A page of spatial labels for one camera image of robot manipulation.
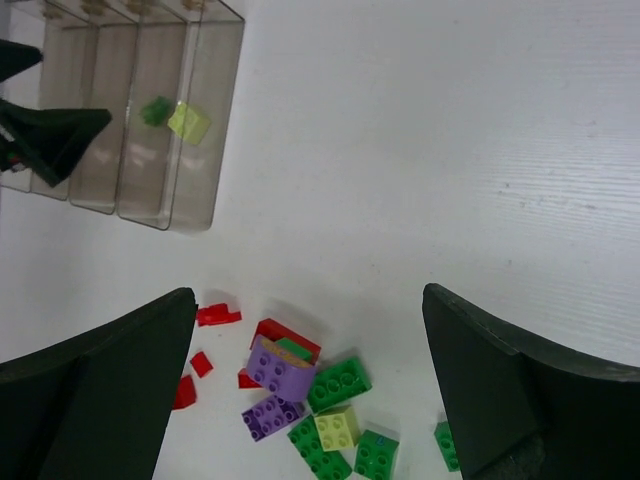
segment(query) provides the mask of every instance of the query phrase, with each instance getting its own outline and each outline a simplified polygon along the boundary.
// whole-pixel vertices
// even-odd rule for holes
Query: transparent plastic container
[[[161,230],[200,231],[213,218],[244,22],[221,2],[171,2],[167,8],[186,24],[142,20],[118,215]],[[139,112],[158,96],[210,120],[197,145],[167,126],[144,124]]]
[[[117,211],[123,219],[161,230],[208,229],[244,20],[218,0],[29,0],[12,5],[43,24],[41,45],[17,33],[12,40],[42,46],[44,61],[12,80],[29,88],[18,94],[9,85],[7,99],[33,108],[107,108],[113,120],[69,182],[51,189],[25,171],[3,174],[4,186],[68,197],[73,205]],[[27,74],[29,81],[21,80]],[[154,127],[145,123],[142,109],[158,98],[171,104],[170,113],[179,103],[202,112],[210,121],[203,138],[195,144],[184,141],[175,122],[175,131],[166,121]]]

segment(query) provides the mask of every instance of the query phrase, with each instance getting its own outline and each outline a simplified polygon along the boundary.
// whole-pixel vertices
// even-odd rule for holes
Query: red lego brick
[[[262,388],[258,383],[251,380],[247,369],[243,368],[238,372],[238,388]]]
[[[209,325],[224,325],[225,323],[234,323],[242,320],[242,313],[229,312],[229,306],[226,303],[218,303],[198,309],[196,320],[199,327]]]
[[[277,342],[282,338],[288,338],[293,343],[311,352],[311,361],[309,362],[311,365],[315,365],[320,356],[320,345],[313,343],[311,340],[307,340],[302,335],[298,335],[293,330],[276,322],[273,318],[266,318],[258,323],[256,333],[251,340],[251,348],[253,348],[253,342],[258,335],[263,335],[272,342]]]
[[[213,370],[213,365],[211,365],[211,362],[204,354],[204,352],[198,352],[193,356],[193,358],[191,359],[191,366],[200,378],[204,377]]]
[[[196,386],[191,375],[185,375],[180,379],[178,392],[173,402],[173,410],[181,410],[196,403]]]

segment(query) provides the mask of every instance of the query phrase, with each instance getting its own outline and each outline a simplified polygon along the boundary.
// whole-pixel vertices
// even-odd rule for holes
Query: white table surface
[[[254,444],[240,418],[269,312],[306,322],[325,359],[361,353],[374,388],[353,403],[400,435],[397,479],[457,478],[432,441],[428,282],[640,366],[637,2],[231,4],[247,27],[213,228],[3,190],[0,361],[174,287],[237,295],[241,323],[194,333],[216,370],[172,414],[158,480],[310,477],[283,433]]]

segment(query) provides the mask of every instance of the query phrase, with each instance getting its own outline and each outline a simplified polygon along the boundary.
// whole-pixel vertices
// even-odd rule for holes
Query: lime green lego brick
[[[318,480],[345,480],[353,470],[339,452],[325,452],[309,415],[287,435]]]
[[[450,472],[457,472],[460,470],[460,464],[458,463],[458,455],[456,454],[456,447],[453,444],[453,437],[451,436],[451,429],[449,428],[449,422],[442,422],[436,426],[436,430],[433,432],[438,442],[438,448],[442,453],[444,463],[447,464],[447,468]]]
[[[360,428],[351,405],[325,410],[314,420],[325,452],[353,448],[360,440]]]
[[[358,443],[355,472],[371,480],[390,480],[399,443],[365,430]]]
[[[358,357],[318,373],[307,401],[313,413],[319,413],[340,402],[371,390],[371,381]]]
[[[311,362],[311,357],[313,356],[313,354],[306,348],[303,348],[297,343],[292,342],[288,338],[281,338],[276,342],[276,345],[281,346],[285,350],[289,351],[289,353],[293,353],[296,357],[301,358],[307,363]]]
[[[178,102],[168,125],[185,142],[198,145],[207,133],[211,120],[200,109]]]

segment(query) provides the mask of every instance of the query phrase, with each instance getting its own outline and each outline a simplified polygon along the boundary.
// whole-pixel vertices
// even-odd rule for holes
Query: yellow block in bin
[[[185,142],[198,145],[207,133],[211,120],[197,107],[178,102],[168,125]]]
[[[360,429],[353,407],[327,410],[314,418],[325,452],[353,448],[360,440]]]

